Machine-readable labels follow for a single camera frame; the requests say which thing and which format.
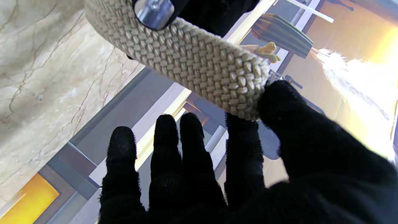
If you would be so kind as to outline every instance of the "braided rope handle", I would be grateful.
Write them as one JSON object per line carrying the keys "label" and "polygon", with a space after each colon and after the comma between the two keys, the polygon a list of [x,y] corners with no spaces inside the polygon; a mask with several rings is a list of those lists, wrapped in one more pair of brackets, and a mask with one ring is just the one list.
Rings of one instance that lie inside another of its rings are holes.
{"label": "braided rope handle", "polygon": [[258,120],[257,100],[269,77],[265,59],[181,18],[150,30],[132,1],[86,0],[85,6],[87,20],[115,47],[225,111]]}

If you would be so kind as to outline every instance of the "white feather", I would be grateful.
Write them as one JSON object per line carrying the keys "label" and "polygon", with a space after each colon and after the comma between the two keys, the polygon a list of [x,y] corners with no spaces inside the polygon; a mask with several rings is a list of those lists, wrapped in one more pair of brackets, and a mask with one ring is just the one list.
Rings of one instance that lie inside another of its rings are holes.
{"label": "white feather", "polygon": [[391,120],[391,113],[386,105],[380,105],[380,97],[390,97],[396,100],[398,94],[382,66],[363,63],[361,60],[345,62],[345,58],[336,52],[320,49],[316,52],[316,59],[323,67],[326,78],[350,106],[369,119],[369,115],[382,115],[387,121]]}

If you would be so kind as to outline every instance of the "finger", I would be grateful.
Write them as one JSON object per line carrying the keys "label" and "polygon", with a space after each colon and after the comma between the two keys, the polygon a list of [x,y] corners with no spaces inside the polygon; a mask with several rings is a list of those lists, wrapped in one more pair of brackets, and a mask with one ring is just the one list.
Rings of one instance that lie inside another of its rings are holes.
{"label": "finger", "polygon": [[134,165],[136,158],[137,149],[132,130],[123,126],[115,128],[109,141],[106,164],[125,162]]}
{"label": "finger", "polygon": [[183,180],[178,131],[173,116],[161,115],[155,126],[149,186],[150,212],[158,215],[181,209]]}
{"label": "finger", "polygon": [[124,195],[136,208],[141,207],[139,177],[134,163],[137,157],[134,134],[129,127],[117,127],[111,135],[106,158],[107,174],[102,180],[100,201]]}
{"label": "finger", "polygon": [[214,174],[210,154],[203,142],[202,124],[194,113],[186,113],[181,117],[180,133],[184,173]]}
{"label": "finger", "polygon": [[203,142],[203,128],[195,114],[187,113],[181,117],[180,132],[186,183],[185,204],[187,207],[207,204],[225,208],[224,195],[216,181],[213,162]]}
{"label": "finger", "polygon": [[178,131],[173,116],[159,116],[155,125],[154,150],[151,160],[151,178],[165,174],[181,174],[181,155],[178,152]]}

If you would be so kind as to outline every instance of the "wall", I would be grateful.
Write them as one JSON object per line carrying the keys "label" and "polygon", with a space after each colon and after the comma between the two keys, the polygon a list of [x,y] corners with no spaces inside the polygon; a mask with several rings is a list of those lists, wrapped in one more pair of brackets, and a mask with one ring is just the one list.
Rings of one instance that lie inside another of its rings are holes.
{"label": "wall", "polygon": [[[315,19],[307,32],[307,36],[314,41],[314,48],[342,52],[347,60],[363,58],[364,61],[376,64],[389,64],[393,68],[392,72],[398,76],[398,27],[352,2],[343,2],[354,7],[354,11],[329,2],[323,4],[320,12],[335,21],[330,24],[320,18]],[[329,118],[341,124],[373,150],[384,155],[389,153],[385,151],[385,145],[380,143],[382,140],[375,140],[375,136],[381,136],[385,139],[383,142],[387,143],[391,126],[375,128],[360,120],[357,113],[333,90],[322,67],[313,58],[293,56],[283,74],[292,76],[304,86],[299,92],[318,105]],[[395,102],[391,102],[390,106],[394,113]]]}

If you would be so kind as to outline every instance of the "yellow light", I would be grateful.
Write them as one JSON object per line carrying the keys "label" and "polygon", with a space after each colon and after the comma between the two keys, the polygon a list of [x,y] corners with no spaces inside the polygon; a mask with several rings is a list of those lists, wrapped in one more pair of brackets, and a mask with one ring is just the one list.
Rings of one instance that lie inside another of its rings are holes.
{"label": "yellow light", "polygon": [[39,174],[21,189],[24,196],[2,218],[0,224],[32,224],[59,196]]}

